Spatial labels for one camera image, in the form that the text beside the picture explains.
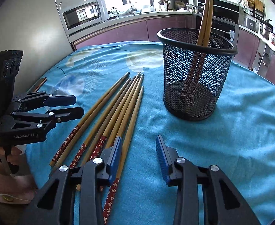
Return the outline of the pink left sleeve forearm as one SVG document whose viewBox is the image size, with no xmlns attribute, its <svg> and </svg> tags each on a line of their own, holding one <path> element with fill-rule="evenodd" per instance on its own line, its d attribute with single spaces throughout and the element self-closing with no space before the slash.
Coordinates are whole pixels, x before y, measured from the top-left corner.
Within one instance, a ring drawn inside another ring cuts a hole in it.
<svg viewBox="0 0 275 225">
<path fill-rule="evenodd" d="M 32 175 L 12 177 L 0 174 L 0 203 L 29 204 L 37 191 Z"/>
</svg>

